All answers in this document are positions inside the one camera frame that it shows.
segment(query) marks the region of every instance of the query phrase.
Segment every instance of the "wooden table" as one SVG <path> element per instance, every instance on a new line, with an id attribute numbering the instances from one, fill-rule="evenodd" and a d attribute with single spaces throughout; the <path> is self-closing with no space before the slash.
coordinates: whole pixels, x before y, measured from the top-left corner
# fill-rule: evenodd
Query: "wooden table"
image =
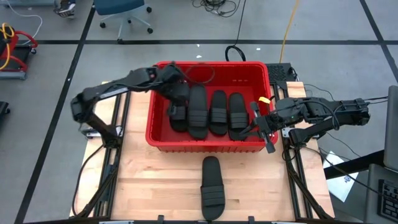
<path id="1" fill-rule="evenodd" d="M 290 97 L 304 97 L 303 83 L 288 83 L 288 92 Z M 294 220 L 280 133 L 273 154 L 265 149 L 257 153 L 160 152 L 145 140 L 149 98 L 148 93 L 131 95 L 129 114 L 134 116 L 127 118 L 112 219 L 156 220 L 158 215 L 164 215 L 165 220 L 202 220 L 202 160 L 216 156 L 220 160 L 226 196 L 225 211 L 218 220 L 243 221 L 248 220 L 248 216 L 254 216 L 257 221 Z M 114 98 L 100 101 L 96 114 L 110 123 L 113 106 Z M 301 123 L 296 127 L 308 125 Z M 100 138 L 89 140 L 84 160 L 101 143 Z M 307 146 L 318 149 L 314 139 Z M 98 188 L 104 152 L 103 149 L 95 155 L 81 175 L 75 202 L 77 212 Z M 301 155 L 309 191 L 323 209 L 334 216 L 320 156 L 306 149 L 301 150 Z M 303 197 L 298 187 L 297 193 L 304 217 Z"/>

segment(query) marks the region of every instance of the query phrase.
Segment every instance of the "black slide sandal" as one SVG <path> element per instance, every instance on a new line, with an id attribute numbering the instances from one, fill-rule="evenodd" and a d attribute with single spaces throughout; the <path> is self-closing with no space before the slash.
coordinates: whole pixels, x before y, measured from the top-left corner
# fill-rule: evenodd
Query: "black slide sandal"
<path id="1" fill-rule="evenodd" d="M 184 132 L 188 129 L 187 121 L 187 107 L 182 106 L 171 106 L 168 111 L 170 126 L 174 131 Z"/>
<path id="2" fill-rule="evenodd" d="M 225 135 L 228 131 L 226 119 L 226 94 L 223 90 L 213 93 L 210 105 L 210 131 L 213 134 Z"/>
<path id="3" fill-rule="evenodd" d="M 188 103 L 188 132 L 194 139 L 205 139 L 208 134 L 207 98 L 203 85 L 191 87 Z"/>
<path id="4" fill-rule="evenodd" d="M 234 141 L 244 141 L 247 136 L 239 133 L 249 126 L 249 115 L 246 111 L 244 99 L 240 93 L 229 96 L 229 138 Z"/>
<path id="5" fill-rule="evenodd" d="M 203 160 L 201 179 L 201 212 L 205 220 L 215 220 L 225 209 L 225 193 L 220 162 L 214 156 Z"/>

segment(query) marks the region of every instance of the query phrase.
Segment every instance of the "yellow cable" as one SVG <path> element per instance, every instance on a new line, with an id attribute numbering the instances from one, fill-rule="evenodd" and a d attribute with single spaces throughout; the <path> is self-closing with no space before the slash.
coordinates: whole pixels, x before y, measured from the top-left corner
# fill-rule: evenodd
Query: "yellow cable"
<path id="1" fill-rule="evenodd" d="M 282 49 L 280 50 L 279 63 L 282 63 L 282 57 L 284 56 L 284 50 L 285 50 L 286 37 L 287 37 L 287 34 L 289 33 L 290 26 L 292 25 L 294 14 L 296 13 L 297 6 L 299 6 L 299 2 L 300 2 L 300 0 L 296 0 L 296 3 L 295 3 L 294 8 L 293 8 L 292 15 L 290 16 L 289 24 L 287 25 L 287 28 L 286 28 L 284 41 L 282 42 Z"/>
<path id="2" fill-rule="evenodd" d="M 8 34 L 8 33 L 6 32 L 6 26 L 8 26 L 8 28 L 10 28 L 10 30 L 11 30 L 11 35 Z M 3 24 L 2 24 L 1 27 L 2 27 L 2 29 L 0 29 L 0 32 L 2 32 L 2 34 L 3 34 L 3 36 L 4 36 L 5 39 L 7 39 L 8 37 L 10 37 L 10 38 L 13 38 L 13 37 L 14 37 L 14 34 L 15 34 L 15 33 L 14 33 L 14 30 L 12 29 L 12 27 L 11 27 L 9 24 L 3 22 Z M 10 45 L 9 45 L 8 43 L 7 43 L 6 45 L 7 45 L 7 58 L 6 58 L 6 62 L 4 63 L 4 65 L 2 65 L 2 66 L 0 67 L 0 70 L 2 70 L 2 69 L 4 69 L 4 68 L 7 67 L 7 65 L 8 65 L 8 63 L 9 63 L 9 61 L 10 61 L 10 57 L 11 57 Z"/>

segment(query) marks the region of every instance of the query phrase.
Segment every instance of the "yellow tag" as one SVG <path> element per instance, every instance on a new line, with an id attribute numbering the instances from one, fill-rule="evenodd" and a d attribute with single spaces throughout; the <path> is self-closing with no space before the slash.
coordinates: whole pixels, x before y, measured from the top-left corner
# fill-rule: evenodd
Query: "yellow tag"
<path id="1" fill-rule="evenodd" d="M 269 103 L 271 102 L 268 98 L 265 98 L 265 97 L 263 97 L 263 96 L 259 98 L 259 101 L 265 102 L 265 103 L 267 103 L 267 104 L 269 104 Z"/>

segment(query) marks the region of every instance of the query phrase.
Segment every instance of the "gray floor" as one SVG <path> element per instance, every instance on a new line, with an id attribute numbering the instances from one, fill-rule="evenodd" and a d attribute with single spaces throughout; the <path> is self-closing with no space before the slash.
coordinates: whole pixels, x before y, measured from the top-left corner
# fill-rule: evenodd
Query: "gray floor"
<path id="1" fill-rule="evenodd" d="M 367 0 L 374 19 L 386 40 L 397 40 L 394 0 Z M 52 13 L 51 7 L 18 7 L 23 14 L 43 17 L 39 40 L 78 40 L 88 17 L 92 1 L 78 1 L 75 20 L 65 20 Z M 189 0 L 148 1 L 153 13 L 141 13 L 152 24 L 154 33 L 134 23 L 124 30 L 125 40 L 235 39 L 241 7 L 229 19 L 216 17 L 203 8 L 192 7 Z M 294 0 L 248 0 L 241 28 L 241 39 L 282 39 Z M 98 25 L 94 16 L 88 40 L 114 40 L 118 24 Z M 34 33 L 36 18 L 21 18 L 9 9 L 0 8 L 0 21 L 17 29 Z M 290 30 L 295 40 L 376 40 L 363 8 L 357 0 L 302 1 Z M 86 141 L 72 121 L 69 101 L 84 87 L 98 85 L 127 75 L 128 71 L 162 60 L 224 61 L 223 44 L 174 45 L 85 45 L 65 101 L 49 153 L 45 160 L 25 222 L 67 218 L 72 202 Z M 276 63 L 280 45 L 239 45 L 248 60 Z M 398 58 L 398 46 L 388 46 Z M 46 45 L 31 57 L 26 81 L 0 80 L 0 100 L 8 101 L 12 113 L 0 129 L 0 223 L 12 223 L 21 204 L 30 175 L 39 155 L 50 120 L 57 104 L 76 45 Z M 231 60 L 239 60 L 231 52 Z M 291 62 L 305 83 L 330 90 L 335 99 L 384 96 L 389 85 L 397 81 L 378 45 L 287 45 L 284 62 Z M 309 87 L 315 96 L 329 96 Z M 366 155 L 384 146 L 386 105 L 372 105 L 371 120 L 364 127 L 342 127 L 331 131 L 358 154 Z M 319 140 L 326 150 L 355 158 L 344 145 L 329 136 Z M 333 199 L 336 210 L 346 211 L 360 199 L 350 194 L 346 203 Z M 360 212 L 349 214 L 361 219 Z"/>

